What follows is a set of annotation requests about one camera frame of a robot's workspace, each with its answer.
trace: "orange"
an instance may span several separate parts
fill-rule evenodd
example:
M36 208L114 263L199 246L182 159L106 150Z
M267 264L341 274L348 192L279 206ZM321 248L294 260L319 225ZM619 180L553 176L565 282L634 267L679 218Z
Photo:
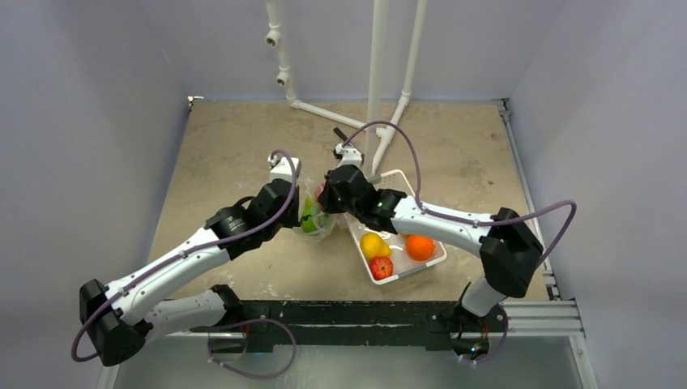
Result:
M409 235L406 239L406 252L416 261L426 261L434 254L434 241L421 235Z

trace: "white pipe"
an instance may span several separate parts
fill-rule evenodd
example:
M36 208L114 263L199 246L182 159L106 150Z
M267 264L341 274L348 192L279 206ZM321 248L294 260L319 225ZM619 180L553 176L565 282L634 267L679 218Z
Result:
M267 0L267 16L270 19L270 32L265 37L265 40L268 45L277 49L277 58L279 59L277 83L286 88L286 101L290 105L296 99L296 94L293 91L293 75L288 64L284 32L279 21L279 8L277 7L276 0Z
M300 101L298 99L295 99L290 105L292 108L302 109L306 112L314 113L316 115L322 116L323 118L327 118L353 128L361 128L364 125L363 122L357 121L356 119L347 118L344 115L339 115L338 113L331 112L324 108L304 103L303 101Z
M369 92L367 121L378 120L382 111L382 66L386 46L386 27L389 22L389 0L374 0L372 22L372 53L369 60ZM365 135L365 154L377 149L377 127L370 127ZM372 175L372 164L363 165L365 176Z
M415 25L412 28L412 38L410 41L410 51L408 52L408 66L406 67L406 78L403 81L403 90L401 91L401 98L399 99L399 104L396 105L396 110L394 111L394 116L391 118L391 122L394 124L399 124L401 115L403 111L408 106L410 101L412 79L415 75L415 65L417 64L417 54L420 48L420 39L422 38L422 28L425 24L425 14L427 12L427 0L418 0L417 10L415 11ZM387 126L386 128L377 129L377 136L381 138L379 142L379 147L374 153L374 159L372 163L372 174L377 172L377 167L382 161L384 152L386 148L391 143L391 139L394 137L396 130L394 127Z

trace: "pipe fitting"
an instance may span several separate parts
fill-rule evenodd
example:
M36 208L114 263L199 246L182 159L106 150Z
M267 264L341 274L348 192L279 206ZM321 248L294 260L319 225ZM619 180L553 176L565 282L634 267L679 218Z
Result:
M270 30L270 32L267 33L267 36L265 36L265 42L270 47L277 47L280 41L281 34L279 34L279 32L276 30Z
M286 84L288 83L288 72L280 71L279 74L277 75L276 81L277 81L277 85L279 85L281 87L285 87Z

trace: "red apple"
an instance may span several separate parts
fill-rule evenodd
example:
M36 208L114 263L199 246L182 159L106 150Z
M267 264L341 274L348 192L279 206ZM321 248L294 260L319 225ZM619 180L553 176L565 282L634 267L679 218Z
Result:
M394 273L394 263L387 257L373 258L369 262L369 269L375 280L383 280Z

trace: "white basket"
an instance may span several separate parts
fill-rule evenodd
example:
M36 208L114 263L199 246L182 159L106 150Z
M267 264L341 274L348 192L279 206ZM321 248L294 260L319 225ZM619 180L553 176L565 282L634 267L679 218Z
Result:
M391 170L389 172L380 174L380 177L380 181L374 185L376 188L396 189L406 192L413 196L415 195L415 192L410 187L410 184L406 179L406 175L403 174L402 171L398 169ZM405 239L403 237L394 235L393 233L375 232L365 227L364 224L362 224L360 221L356 220L354 217L350 215L346 215L346 221L348 222L348 231L351 232L351 237L353 238L356 248L358 249L358 254L361 255L363 266L365 266L369 278L372 280L372 282L374 282L377 285L384 285L391 281L395 281L399 278L410 276L413 273L416 273L420 270L424 270L430 266L434 266L437 263L440 263L441 261L446 259L446 249L444 248L444 245L441 242L434 241L434 246L436 247L436 249L434 250L434 254L432 254L432 257L430 257L426 261L416 261L408 257L408 255L406 254ZM372 276L372 272L369 269L368 262L365 259L365 256L363 255L363 252L361 250L361 237L364 234L371 232L376 233L377 235L382 237L384 242L386 242L386 244L389 245L389 247L391 248L390 259L391 262L394 263L394 272L391 276L388 276L387 278L381 280L374 279L374 277Z

